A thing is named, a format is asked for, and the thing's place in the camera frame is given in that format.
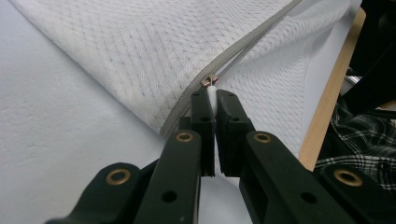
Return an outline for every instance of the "white surface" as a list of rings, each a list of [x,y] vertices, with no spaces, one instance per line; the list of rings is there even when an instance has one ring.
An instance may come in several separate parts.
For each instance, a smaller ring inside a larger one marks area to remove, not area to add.
[[[305,130],[358,4],[318,40]],[[164,139],[7,0],[0,0],[0,31],[0,223],[66,216],[101,168],[118,161],[143,167],[159,157]],[[200,223],[250,222],[239,190],[219,176],[203,179],[200,205]]]

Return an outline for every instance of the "towel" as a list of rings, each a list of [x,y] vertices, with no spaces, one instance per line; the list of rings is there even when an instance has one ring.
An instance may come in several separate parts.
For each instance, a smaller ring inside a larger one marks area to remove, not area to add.
[[[190,94],[296,0],[10,0],[157,133],[167,135]],[[304,78],[313,41],[349,1],[305,1],[303,12],[274,25],[221,77],[256,129],[276,134],[297,155]]]

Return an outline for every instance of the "plaid shirt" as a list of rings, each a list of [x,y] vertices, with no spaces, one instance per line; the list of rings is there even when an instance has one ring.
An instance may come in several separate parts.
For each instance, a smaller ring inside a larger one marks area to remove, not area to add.
[[[332,113],[331,127],[347,153],[317,161],[315,171],[328,164],[353,166],[396,196],[396,128],[389,119],[352,115],[340,97]]]

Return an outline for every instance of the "wooden board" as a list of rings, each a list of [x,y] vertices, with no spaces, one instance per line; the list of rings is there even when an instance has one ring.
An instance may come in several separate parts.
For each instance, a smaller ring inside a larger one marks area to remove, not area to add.
[[[346,37],[337,61],[334,65],[329,81],[320,97],[317,110],[312,118],[299,153],[299,160],[303,166],[313,171],[317,162],[324,136],[329,126],[332,111],[337,101],[341,85],[349,66],[350,59],[358,41],[363,26],[365,12],[360,8]]]

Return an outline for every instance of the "folded cloth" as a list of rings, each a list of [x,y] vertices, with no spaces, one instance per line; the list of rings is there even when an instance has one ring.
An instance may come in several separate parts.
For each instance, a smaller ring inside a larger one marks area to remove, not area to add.
[[[10,0],[154,131],[169,134],[192,92],[298,0]],[[313,40],[349,1],[306,2],[224,76],[255,126],[297,155]]]
[[[338,155],[326,152],[330,158],[321,157],[315,171],[328,164],[347,164],[370,176],[396,197],[396,127],[391,120],[366,114],[354,116],[339,97],[332,113],[331,131],[345,147],[334,149],[339,151]]]

